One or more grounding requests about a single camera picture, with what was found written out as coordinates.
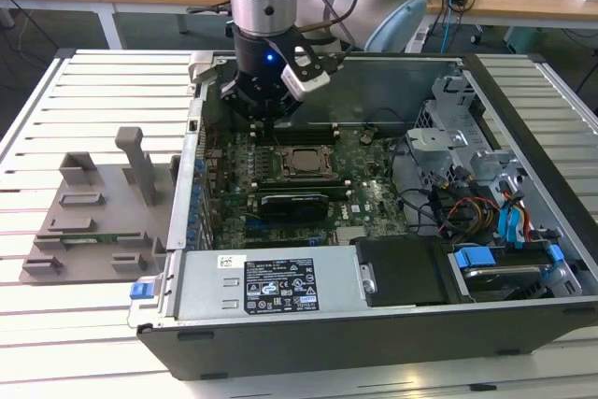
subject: power supply label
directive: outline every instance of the power supply label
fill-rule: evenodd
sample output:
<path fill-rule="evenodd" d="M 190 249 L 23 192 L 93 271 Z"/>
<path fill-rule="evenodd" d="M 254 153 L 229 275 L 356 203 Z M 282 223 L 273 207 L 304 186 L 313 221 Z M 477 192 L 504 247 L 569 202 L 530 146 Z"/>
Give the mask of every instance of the power supply label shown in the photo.
<path fill-rule="evenodd" d="M 313 259 L 245 262 L 245 311 L 263 313 L 319 310 Z"/>

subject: gray floor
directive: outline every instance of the gray floor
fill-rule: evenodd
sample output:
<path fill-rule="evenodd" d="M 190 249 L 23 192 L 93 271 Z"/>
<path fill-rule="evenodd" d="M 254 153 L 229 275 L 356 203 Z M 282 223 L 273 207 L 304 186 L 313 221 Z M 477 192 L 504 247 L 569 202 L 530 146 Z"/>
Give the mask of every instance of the gray floor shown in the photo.
<path fill-rule="evenodd" d="M 33 18 L 63 48 L 106 49 L 107 44 L 96 16 L 92 13 L 36 11 Z M 12 123 L 28 95 L 43 74 L 8 46 L 18 47 L 23 32 L 24 15 L 18 14 L 13 29 L 0 39 L 0 136 Z M 226 18 L 188 17 L 189 33 L 181 35 L 174 16 L 162 14 L 121 14 L 119 24 L 129 49 L 213 49 L 230 50 L 232 40 L 224 36 Z M 482 42 L 471 44 L 473 26 L 462 26 L 450 47 L 450 52 L 508 53 L 503 42 L 505 28 L 485 30 Z M 442 30 L 432 36 L 424 50 L 438 52 L 442 44 Z M 591 32 L 581 31 L 584 35 Z M 546 58 L 559 75 L 576 88 L 586 73 L 598 62 L 593 49 L 598 49 L 598 36 L 574 36 L 573 42 L 560 30 L 545 30 L 533 52 Z M 21 36 L 21 48 L 34 53 L 46 62 L 51 61 L 54 48 L 29 22 Z M 598 71 L 581 92 L 583 100 L 592 108 L 598 107 Z"/>

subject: cpu socket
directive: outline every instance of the cpu socket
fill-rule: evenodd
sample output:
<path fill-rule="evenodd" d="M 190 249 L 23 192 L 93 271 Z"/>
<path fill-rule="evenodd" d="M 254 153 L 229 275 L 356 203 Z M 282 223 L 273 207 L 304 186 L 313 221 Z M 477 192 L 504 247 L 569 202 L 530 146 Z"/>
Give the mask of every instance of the cpu socket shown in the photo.
<path fill-rule="evenodd" d="M 282 176 L 287 180 L 336 179 L 338 175 L 333 170 L 331 153 L 326 146 L 283 147 L 280 150 Z"/>

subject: slotted metal platform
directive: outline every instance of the slotted metal platform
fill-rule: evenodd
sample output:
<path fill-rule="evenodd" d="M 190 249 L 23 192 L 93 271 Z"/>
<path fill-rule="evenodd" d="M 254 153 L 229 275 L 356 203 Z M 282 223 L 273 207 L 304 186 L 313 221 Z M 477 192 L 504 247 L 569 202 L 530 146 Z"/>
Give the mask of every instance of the slotted metal platform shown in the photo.
<path fill-rule="evenodd" d="M 190 101 L 188 57 L 187 51 L 81 50 L 72 59 L 57 59 L 0 144 L 0 397 L 596 396 L 598 327 L 566 335 L 529 356 L 179 382 L 125 324 L 130 283 L 16 285 L 22 258 L 60 183 L 57 167 L 64 152 L 86 150 L 97 164 L 121 164 L 125 157 L 114 135 L 124 124 L 143 129 L 153 161 L 167 163 L 180 150 Z M 515 74 L 507 59 L 483 60 L 598 214 L 591 206 L 598 192 L 585 194 L 595 192 L 592 168 L 598 167 L 591 143 L 595 124 L 585 118 L 589 111 L 546 66 L 515 57 Z M 562 140 L 550 140 L 554 136 Z M 578 145 L 584 138 L 594 140 Z M 498 390 L 472 392 L 470 385 L 478 383 Z"/>
<path fill-rule="evenodd" d="M 598 220 L 598 121 L 547 64 L 523 55 L 479 55 L 581 202 Z M 485 114 L 502 148 L 509 144 Z"/>

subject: blue tab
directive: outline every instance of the blue tab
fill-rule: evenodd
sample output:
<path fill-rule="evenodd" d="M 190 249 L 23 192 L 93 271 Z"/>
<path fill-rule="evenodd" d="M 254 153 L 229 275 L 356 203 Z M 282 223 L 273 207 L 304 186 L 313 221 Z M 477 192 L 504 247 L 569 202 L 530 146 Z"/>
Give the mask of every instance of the blue tab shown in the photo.
<path fill-rule="evenodd" d="M 562 254 L 561 247 L 558 245 L 550 245 L 548 253 L 550 254 L 550 257 L 552 257 L 554 263 L 564 261 L 564 254 Z"/>
<path fill-rule="evenodd" d="M 129 297 L 135 299 L 151 299 L 153 298 L 153 283 L 151 282 L 136 282 L 131 286 Z"/>
<path fill-rule="evenodd" d="M 501 209 L 498 216 L 498 235 L 501 238 L 506 235 L 506 219 L 508 219 L 508 209 Z"/>
<path fill-rule="evenodd" d="M 517 226 L 520 223 L 521 213 L 519 209 L 511 208 L 511 215 L 508 219 L 508 226 L 506 229 L 506 241 L 510 243 L 517 243 Z"/>
<path fill-rule="evenodd" d="M 457 265 L 459 266 L 459 268 L 467 268 L 469 266 L 469 261 L 465 256 L 465 251 L 463 251 L 462 249 L 455 252 L 455 259 L 457 259 Z"/>
<path fill-rule="evenodd" d="M 455 252 L 460 268 L 496 265 L 492 251 L 488 247 L 466 247 Z"/>

